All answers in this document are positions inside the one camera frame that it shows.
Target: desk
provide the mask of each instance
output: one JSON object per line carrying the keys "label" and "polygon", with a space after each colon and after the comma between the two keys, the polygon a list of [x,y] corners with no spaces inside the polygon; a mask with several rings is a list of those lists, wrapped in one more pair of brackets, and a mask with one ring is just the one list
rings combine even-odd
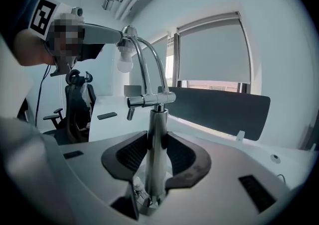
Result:
{"label": "desk", "polygon": [[[107,138],[148,130],[150,109],[152,108],[136,108],[133,119],[128,121],[126,117],[129,109],[125,97],[97,97],[91,120],[89,141],[103,139],[107,141]],[[110,112],[116,112],[118,115],[104,120],[97,119],[98,115]],[[287,186],[291,189],[305,181],[318,154],[317,152],[267,146],[249,140],[238,142],[232,140],[235,139],[234,137],[226,139],[209,131],[196,128],[192,126],[191,123],[183,123],[182,120],[170,116],[168,116],[167,129],[169,131],[174,131],[180,136],[188,134],[240,149],[270,170],[273,174],[283,174]],[[271,160],[270,156],[272,154],[279,156],[281,160],[280,164],[276,164]]]}

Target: black office chair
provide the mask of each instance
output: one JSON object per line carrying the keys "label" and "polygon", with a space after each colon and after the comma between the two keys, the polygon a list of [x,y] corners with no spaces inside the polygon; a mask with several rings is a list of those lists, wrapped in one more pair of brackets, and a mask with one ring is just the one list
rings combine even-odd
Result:
{"label": "black office chair", "polygon": [[91,121],[90,110],[92,113],[96,97],[92,85],[88,84],[87,89],[91,106],[88,107],[82,98],[81,88],[84,83],[92,82],[93,77],[88,72],[86,72],[86,78],[79,76],[79,74],[80,71],[74,69],[65,77],[68,84],[65,87],[65,118],[62,118],[61,108],[54,111],[54,113],[57,113],[56,115],[43,118],[44,120],[50,119],[56,128],[44,134],[54,135],[59,145],[88,142],[89,140],[88,123]]}

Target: white wall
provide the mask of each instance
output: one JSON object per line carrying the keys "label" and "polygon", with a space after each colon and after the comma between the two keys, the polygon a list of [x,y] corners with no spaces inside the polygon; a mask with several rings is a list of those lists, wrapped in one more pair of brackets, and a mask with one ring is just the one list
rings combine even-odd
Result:
{"label": "white wall", "polygon": [[[98,24],[110,28],[121,30],[127,22],[119,22],[113,19],[110,12],[102,9],[103,0],[58,0],[70,6],[81,6],[83,8],[84,21],[87,23]],[[78,62],[74,69],[78,69],[82,76],[85,76],[85,71],[88,71],[93,76],[91,83],[96,96],[104,95],[120,95],[123,94],[123,83],[127,83],[126,75],[113,71],[116,69],[114,64],[117,61],[115,54],[117,48],[115,45],[108,44],[103,47],[102,52],[95,60],[86,60]],[[35,116],[37,96],[40,81],[43,77],[46,65],[26,67],[26,72],[29,73],[34,81],[34,86],[28,93],[27,100],[31,109],[31,113]],[[54,129],[52,122],[43,121],[42,118],[47,115],[52,115],[57,108],[66,109],[65,92],[66,86],[65,75],[50,77],[48,76],[42,87],[41,102],[38,113],[38,128],[41,131]]]}
{"label": "white wall", "polygon": [[252,94],[271,98],[259,142],[297,148],[319,107],[318,36],[298,0],[153,0],[133,25],[152,42],[188,22],[236,10],[248,35]]}

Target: faucet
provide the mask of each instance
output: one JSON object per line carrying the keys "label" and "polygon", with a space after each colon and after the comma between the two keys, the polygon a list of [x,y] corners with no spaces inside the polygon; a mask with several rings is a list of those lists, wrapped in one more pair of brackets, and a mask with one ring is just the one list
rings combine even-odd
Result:
{"label": "faucet", "polygon": [[[172,103],[176,99],[176,95],[168,89],[164,67],[157,55],[156,51],[150,43],[138,37],[137,31],[133,26],[126,26],[122,30],[122,41],[117,44],[120,51],[123,49],[135,49],[138,55],[143,87],[145,94],[137,97],[129,97],[127,104],[129,112],[127,119],[131,120],[136,107],[151,107],[150,125],[147,138],[147,154],[146,154],[146,181],[145,190],[149,194],[153,203],[160,203],[160,198],[165,191],[166,177],[166,148],[167,148],[167,116],[168,111],[164,108],[164,104]],[[150,77],[145,62],[145,58],[140,47],[140,43],[145,44],[155,57],[159,69],[162,93],[152,93]]]}

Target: cable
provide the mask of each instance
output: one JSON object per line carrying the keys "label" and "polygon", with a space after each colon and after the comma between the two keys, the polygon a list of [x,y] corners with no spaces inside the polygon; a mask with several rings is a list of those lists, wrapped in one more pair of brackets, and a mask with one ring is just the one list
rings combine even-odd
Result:
{"label": "cable", "polygon": [[39,88],[39,94],[38,94],[38,103],[36,104],[36,111],[35,111],[35,126],[37,124],[37,117],[38,117],[38,111],[39,111],[39,104],[40,104],[40,96],[41,96],[41,90],[42,90],[42,83],[44,79],[48,76],[49,72],[51,70],[51,66],[47,66],[43,75],[43,78],[40,83],[40,88]]}
{"label": "cable", "polygon": [[282,177],[283,177],[283,179],[284,179],[284,183],[286,184],[286,179],[285,179],[284,175],[283,175],[283,174],[279,174],[279,175],[277,175],[277,177],[279,177],[279,176],[282,176]]}

